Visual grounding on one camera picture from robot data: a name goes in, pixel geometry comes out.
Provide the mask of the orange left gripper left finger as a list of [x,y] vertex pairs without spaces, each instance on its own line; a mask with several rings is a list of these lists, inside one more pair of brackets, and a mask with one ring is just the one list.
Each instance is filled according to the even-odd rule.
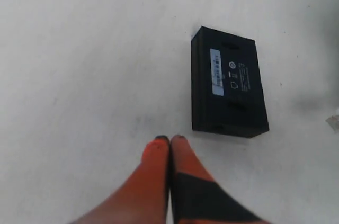
[[146,145],[140,164],[127,180],[73,223],[165,223],[169,160],[170,141],[157,136]]

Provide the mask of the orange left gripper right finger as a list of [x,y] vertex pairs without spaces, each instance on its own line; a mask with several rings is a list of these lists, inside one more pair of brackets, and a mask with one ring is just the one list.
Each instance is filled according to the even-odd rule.
[[221,188],[184,136],[172,138],[171,153],[174,223],[267,223]]

